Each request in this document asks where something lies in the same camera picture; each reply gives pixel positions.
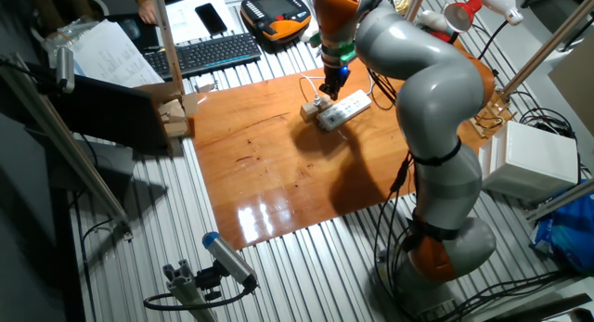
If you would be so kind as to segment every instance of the keyboard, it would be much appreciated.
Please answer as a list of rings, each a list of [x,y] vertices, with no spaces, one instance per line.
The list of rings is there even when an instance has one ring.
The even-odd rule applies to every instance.
[[[182,76],[189,77],[234,67],[260,59],[260,49],[249,34],[234,34],[187,46],[176,47]],[[165,52],[144,55],[148,64],[168,81],[172,79]]]

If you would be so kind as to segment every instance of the aluminum profile table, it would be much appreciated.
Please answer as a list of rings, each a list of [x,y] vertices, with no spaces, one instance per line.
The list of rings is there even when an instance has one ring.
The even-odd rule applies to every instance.
[[[449,3],[462,0],[447,0]],[[421,10],[440,10],[444,1],[426,0]],[[240,0],[227,0],[238,32],[246,32],[240,19]],[[475,24],[484,27],[480,16]],[[476,30],[460,36],[470,53],[477,55],[488,36]],[[497,82],[505,84],[514,75],[512,66],[497,43],[484,59],[497,69]],[[188,92],[211,79],[219,89],[270,80],[322,67],[316,50],[303,43],[287,46],[245,66],[216,71],[184,80]],[[522,85],[521,90],[531,92]],[[520,115],[534,104],[513,95],[511,109]],[[90,256],[91,289],[84,281],[80,242],[75,239],[87,320],[92,319],[89,291],[93,292],[98,321],[192,321],[186,312],[161,313],[144,308],[142,300],[164,293],[161,267],[188,259],[194,270],[212,265],[213,258],[201,246],[202,236],[217,230],[200,166],[191,139],[175,141],[183,157],[143,156],[136,164],[126,193],[124,208],[130,218],[134,239],[125,241],[112,234],[112,225],[89,235],[85,241]],[[81,200],[85,231],[106,219],[87,196]],[[394,233],[399,234],[414,208],[412,196],[401,197]],[[78,232],[73,210],[73,232]],[[395,321],[403,320],[387,300],[373,276],[372,242],[378,207],[370,207],[343,217],[274,238],[242,249],[240,254],[258,274],[261,288],[240,302],[215,308],[220,321]],[[517,200],[481,193],[471,216],[478,216],[493,228],[497,251],[479,269],[449,283],[459,300],[501,281],[542,275],[557,269],[539,258],[528,246],[531,226]],[[387,222],[381,227],[381,245],[387,240]],[[471,317],[485,320],[517,307],[535,297],[563,287],[557,284],[527,298],[500,301]],[[225,298],[239,293],[233,280],[222,285]]]

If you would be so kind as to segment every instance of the power strip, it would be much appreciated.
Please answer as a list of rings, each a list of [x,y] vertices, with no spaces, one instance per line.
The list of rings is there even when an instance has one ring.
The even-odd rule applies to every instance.
[[[369,99],[363,90],[357,90],[338,104],[318,114],[317,119],[323,129],[331,131],[353,119],[353,117],[367,109],[370,105],[371,99]]]

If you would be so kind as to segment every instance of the wooden board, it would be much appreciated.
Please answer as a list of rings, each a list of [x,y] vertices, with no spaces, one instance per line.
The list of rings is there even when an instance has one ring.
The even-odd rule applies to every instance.
[[[360,61],[339,99],[368,91]],[[323,70],[308,76],[323,76]],[[235,249],[386,199],[408,147],[395,109],[371,107],[327,133],[299,115],[311,85],[299,74],[208,94],[192,116],[194,147],[220,234]],[[314,80],[316,86],[322,80]],[[396,89],[402,82],[393,80]],[[390,102],[377,87],[380,105]],[[467,122],[458,131],[484,142]],[[404,195],[414,189],[408,182]]]

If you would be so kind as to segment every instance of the person's hand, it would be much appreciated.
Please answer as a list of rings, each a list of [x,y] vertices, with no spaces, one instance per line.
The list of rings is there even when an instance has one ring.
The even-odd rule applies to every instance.
[[[157,15],[155,14],[155,6],[152,4],[152,1],[145,1],[140,5],[138,16],[140,16],[145,24],[157,25]]]

